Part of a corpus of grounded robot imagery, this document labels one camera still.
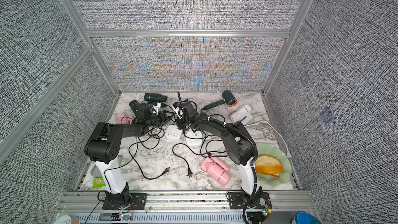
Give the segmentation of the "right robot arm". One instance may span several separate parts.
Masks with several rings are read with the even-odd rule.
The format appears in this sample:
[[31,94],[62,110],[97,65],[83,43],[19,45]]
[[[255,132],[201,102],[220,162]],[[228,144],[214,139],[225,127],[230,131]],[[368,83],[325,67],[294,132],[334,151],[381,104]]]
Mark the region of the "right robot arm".
[[198,113],[189,100],[175,102],[172,106],[179,129],[188,128],[208,132],[220,138],[227,155],[239,166],[241,190],[246,195],[249,208],[260,201],[262,189],[258,184],[255,161],[258,159],[257,145],[245,126],[240,123],[227,123],[204,113]]

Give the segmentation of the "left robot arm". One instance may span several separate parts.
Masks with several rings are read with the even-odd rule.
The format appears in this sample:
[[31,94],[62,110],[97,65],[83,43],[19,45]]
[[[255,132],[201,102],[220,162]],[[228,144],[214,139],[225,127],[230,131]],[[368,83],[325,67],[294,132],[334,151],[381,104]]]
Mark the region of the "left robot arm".
[[128,209],[133,206],[129,185],[122,176],[118,156],[123,138],[145,136],[155,127],[172,119],[164,111],[140,104],[134,111],[135,117],[118,114],[116,123],[99,122],[89,137],[84,153],[95,163],[105,183],[103,209]]

